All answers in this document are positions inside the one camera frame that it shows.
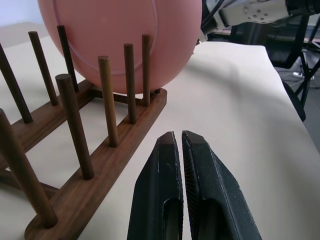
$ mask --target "floor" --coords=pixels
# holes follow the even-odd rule
[[[320,55],[312,52],[306,53],[307,62],[311,67],[319,60]],[[302,79],[298,76],[294,76],[294,72],[300,72],[301,60],[298,59],[291,69],[276,68],[282,80],[287,82],[295,91],[299,87]],[[304,111],[306,114],[306,120],[304,126],[309,132],[314,145],[320,152],[320,71],[318,71],[314,79],[310,83],[310,90],[306,99]]]

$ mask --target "cable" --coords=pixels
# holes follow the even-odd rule
[[[208,24],[208,22],[211,20],[211,18],[216,14],[216,12],[219,10],[219,8],[221,7],[222,3],[224,2],[224,0],[220,0],[217,5],[215,5],[215,7],[213,8],[213,10],[209,13],[208,16],[205,17],[205,19],[202,21],[201,23],[201,29]]]

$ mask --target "black chair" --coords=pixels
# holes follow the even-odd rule
[[[298,57],[301,58],[304,81],[299,88],[293,91],[287,83],[282,83],[302,121],[306,119],[304,106],[310,80],[320,67],[318,61],[310,69],[303,52],[308,21],[308,16],[291,16],[270,24],[243,23],[232,27],[229,40],[231,43],[265,46],[273,66],[278,68],[290,69]]]

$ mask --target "dowel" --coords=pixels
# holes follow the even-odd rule
[[[0,109],[0,151],[43,225],[46,228],[56,225],[58,217],[2,109]]]
[[[115,113],[114,93],[111,81],[110,60],[108,56],[98,57],[100,80],[102,86],[102,96],[104,102],[104,111],[106,125],[108,128],[110,147],[118,146],[118,130]]]
[[[43,78],[43,81],[44,81],[44,84],[45,84],[46,91],[48,92],[48,95],[49,95],[49,99],[50,99],[51,105],[52,106],[57,106],[59,104],[58,98],[57,98],[57,95],[56,95],[56,92],[55,92],[54,85],[52,83],[52,79],[51,79],[50,72],[49,72],[49,69],[48,69],[47,61],[46,61],[46,58],[45,58],[44,51],[43,51],[43,49],[41,47],[41,43],[40,43],[40,39],[39,39],[38,33],[36,31],[30,31],[29,32],[29,37],[30,37],[30,40],[31,40],[31,44],[32,44],[32,47],[33,47],[33,50],[34,50],[34,54],[35,54],[36,60],[37,60],[37,62],[39,64],[39,68],[40,68],[40,71],[41,71],[41,74],[42,74],[42,78]]]
[[[124,61],[129,123],[135,124],[137,122],[135,94],[135,62],[134,46],[132,44],[124,45]]]
[[[69,43],[68,43],[68,38],[67,38],[65,26],[59,25],[59,26],[57,26],[57,29],[58,29],[58,33],[59,33],[59,37],[60,37],[60,42],[61,42],[61,46],[62,46],[62,51],[63,51],[63,55],[64,55],[66,68],[68,70],[68,73],[71,75],[74,90],[76,92],[79,92],[74,63],[71,58],[71,53],[70,53],[70,48],[69,48]]]
[[[81,122],[77,97],[73,89],[70,74],[60,74],[55,77],[60,92],[61,101],[64,107],[65,116],[70,128],[73,144],[80,163],[84,180],[94,177],[88,145],[85,137],[84,128]]]
[[[6,57],[5,51],[0,44],[0,70],[4,77],[4,80],[12,94],[16,106],[19,109],[21,117],[24,123],[29,124],[33,122],[27,104],[25,102],[24,96],[22,95],[20,88],[18,86],[16,77],[10,67],[8,59]]]
[[[150,105],[150,35],[142,35],[143,104]]]

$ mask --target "wood grain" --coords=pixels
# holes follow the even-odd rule
[[[99,56],[98,64],[110,147],[115,148],[118,146],[119,138],[109,57]]]
[[[124,45],[124,63],[126,94],[128,98],[128,121],[130,124],[135,124],[137,122],[135,92],[135,61],[134,46],[132,44]]]
[[[25,231],[26,240],[74,240],[79,237],[167,103],[167,91],[153,94],[148,108],[136,107],[136,124],[128,116],[118,125],[119,145],[109,147],[109,138],[91,155],[95,177],[83,181],[81,170],[51,199],[59,222],[51,229],[40,226],[36,216]]]
[[[70,53],[70,48],[69,48],[69,43],[68,43],[68,37],[66,33],[65,26],[59,25],[57,26],[59,37],[60,37],[60,42],[62,46],[62,51],[63,51],[63,56],[66,64],[66,68],[68,70],[68,73],[72,77],[72,83],[74,87],[74,91],[78,92],[79,87],[77,84],[77,78],[76,78],[76,73],[75,73],[75,68],[74,68],[74,63],[72,61],[71,53]]]
[[[90,93],[89,93],[93,98],[98,98],[98,99],[103,99],[103,94],[102,94],[102,89],[94,86],[90,89]],[[113,94],[113,100],[117,103],[121,103],[121,104],[128,104],[128,97],[124,96],[124,95],[119,95],[114,93]],[[141,99],[136,98],[135,99],[135,104],[140,104]]]
[[[142,35],[142,81],[143,81],[143,104],[150,105],[150,35]]]
[[[12,172],[7,171],[7,170],[0,170],[0,183],[10,186],[12,188],[21,190],[21,187],[17,183],[16,178],[12,174]],[[41,187],[44,190],[45,195],[47,196],[48,199],[51,199],[58,191],[58,188],[55,188],[53,186],[44,184],[40,182]]]
[[[0,109],[0,152],[7,160],[19,186],[37,213],[40,224],[46,228],[53,227],[58,222],[58,217],[2,109]]]
[[[40,68],[40,71],[41,71],[41,74],[42,74],[42,78],[43,78],[43,81],[44,81],[44,84],[45,84],[46,91],[48,92],[48,95],[49,95],[49,99],[50,99],[51,105],[52,106],[57,106],[59,104],[58,98],[57,98],[57,95],[56,95],[56,91],[55,91],[54,85],[53,85],[52,80],[51,80],[51,76],[50,76],[50,72],[49,72],[49,69],[48,69],[47,61],[46,61],[46,58],[45,58],[44,51],[42,50],[42,47],[41,47],[41,43],[40,43],[40,39],[39,39],[38,33],[36,31],[30,31],[29,32],[29,37],[30,37],[30,40],[31,40],[31,44],[32,44],[32,47],[33,47],[33,50],[34,50],[34,54],[35,54],[36,60],[37,60],[37,62],[39,64],[39,68]]]
[[[89,94],[93,84],[88,80],[84,80],[80,82],[78,86],[79,92],[76,93],[76,98],[79,109],[81,109],[94,98]],[[33,111],[31,113],[33,118],[32,123],[25,124],[24,121],[20,119],[11,125],[25,153],[66,121],[60,96],[58,96],[58,101],[59,105],[57,106],[52,106],[50,102],[47,102]],[[0,170],[6,169],[7,167],[4,157],[0,154]]]
[[[90,180],[94,177],[95,173],[90,160],[85,131],[82,125],[71,75],[60,74],[55,77],[55,80],[60,92],[76,155],[80,163],[82,177],[84,180]]]
[[[21,117],[24,123],[26,124],[32,123],[33,119],[27,107],[26,101],[24,99],[24,96],[21,93],[16,77],[10,67],[5,51],[2,48],[1,44],[0,44],[0,70],[11,92],[11,95],[15,101],[15,104],[19,109],[19,112],[21,114]]]

